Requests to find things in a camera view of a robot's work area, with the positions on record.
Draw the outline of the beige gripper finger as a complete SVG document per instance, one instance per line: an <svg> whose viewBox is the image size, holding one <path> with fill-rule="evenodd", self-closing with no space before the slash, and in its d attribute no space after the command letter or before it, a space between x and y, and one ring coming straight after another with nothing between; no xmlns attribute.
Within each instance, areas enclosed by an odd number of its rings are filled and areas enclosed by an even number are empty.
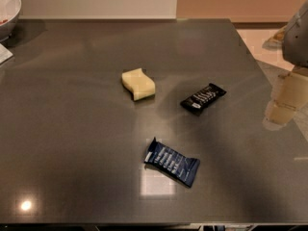
<svg viewBox="0 0 308 231"><path fill-rule="evenodd" d="M295 66L292 71L278 75L267 106L267 121L285 125L307 103L308 68Z"/></svg>

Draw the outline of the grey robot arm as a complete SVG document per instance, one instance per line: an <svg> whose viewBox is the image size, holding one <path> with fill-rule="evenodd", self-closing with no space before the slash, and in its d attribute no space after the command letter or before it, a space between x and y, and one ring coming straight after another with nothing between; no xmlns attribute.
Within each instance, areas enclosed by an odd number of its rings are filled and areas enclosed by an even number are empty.
<svg viewBox="0 0 308 231"><path fill-rule="evenodd" d="M295 67L277 77L265 121L275 130L286 125L308 103L308 2L286 25L282 40L283 59Z"/></svg>

